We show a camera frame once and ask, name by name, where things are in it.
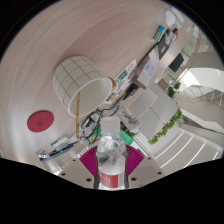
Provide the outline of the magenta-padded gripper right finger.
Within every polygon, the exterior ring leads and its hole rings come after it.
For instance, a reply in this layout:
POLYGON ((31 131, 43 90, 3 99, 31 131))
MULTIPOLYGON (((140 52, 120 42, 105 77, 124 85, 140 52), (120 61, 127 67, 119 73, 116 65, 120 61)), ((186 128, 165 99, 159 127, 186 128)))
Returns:
POLYGON ((125 187, 140 188, 165 176, 152 156, 144 156, 127 145, 125 187))

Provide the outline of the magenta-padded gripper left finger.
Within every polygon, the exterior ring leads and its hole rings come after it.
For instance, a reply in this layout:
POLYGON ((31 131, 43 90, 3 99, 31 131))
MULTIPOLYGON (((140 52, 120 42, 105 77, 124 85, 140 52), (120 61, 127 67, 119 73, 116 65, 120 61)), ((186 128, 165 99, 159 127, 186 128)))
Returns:
POLYGON ((72 159, 61 171, 61 177, 84 188, 94 189, 97 174, 97 147, 92 147, 81 157, 72 159))

